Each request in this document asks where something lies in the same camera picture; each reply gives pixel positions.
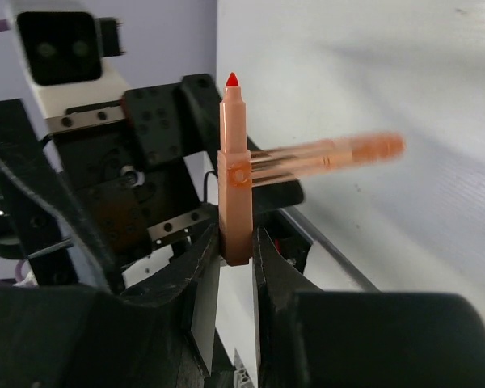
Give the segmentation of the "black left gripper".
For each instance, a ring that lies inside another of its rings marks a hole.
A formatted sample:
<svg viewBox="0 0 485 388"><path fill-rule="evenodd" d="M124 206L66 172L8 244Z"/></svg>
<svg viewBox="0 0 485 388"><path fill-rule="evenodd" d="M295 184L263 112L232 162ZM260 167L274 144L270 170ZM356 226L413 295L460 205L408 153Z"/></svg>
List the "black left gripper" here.
<svg viewBox="0 0 485 388"><path fill-rule="evenodd" d="M69 110L39 139L21 100L0 101L0 209L36 283L122 291L136 262L188 251L210 221L204 167L188 165L217 161L220 102L209 75L188 75Z"/></svg>

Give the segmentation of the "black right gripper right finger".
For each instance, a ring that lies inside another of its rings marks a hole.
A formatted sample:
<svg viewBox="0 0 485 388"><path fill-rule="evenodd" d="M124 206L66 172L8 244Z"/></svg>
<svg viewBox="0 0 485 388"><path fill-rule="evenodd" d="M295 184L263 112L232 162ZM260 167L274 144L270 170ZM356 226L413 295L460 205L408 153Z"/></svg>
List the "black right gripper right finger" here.
<svg viewBox="0 0 485 388"><path fill-rule="evenodd" d="M451 293L323 291L254 232L261 387L485 387L485 326Z"/></svg>

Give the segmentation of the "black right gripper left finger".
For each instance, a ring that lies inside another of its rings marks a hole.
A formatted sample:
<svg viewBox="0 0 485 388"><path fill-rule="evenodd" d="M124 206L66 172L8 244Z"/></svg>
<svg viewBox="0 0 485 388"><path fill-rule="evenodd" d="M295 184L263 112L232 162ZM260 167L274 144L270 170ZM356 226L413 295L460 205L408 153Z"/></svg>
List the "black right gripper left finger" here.
<svg viewBox="0 0 485 388"><path fill-rule="evenodd" d="M0 387L201 387L210 374L218 253L209 226L114 296L79 285L0 287Z"/></svg>

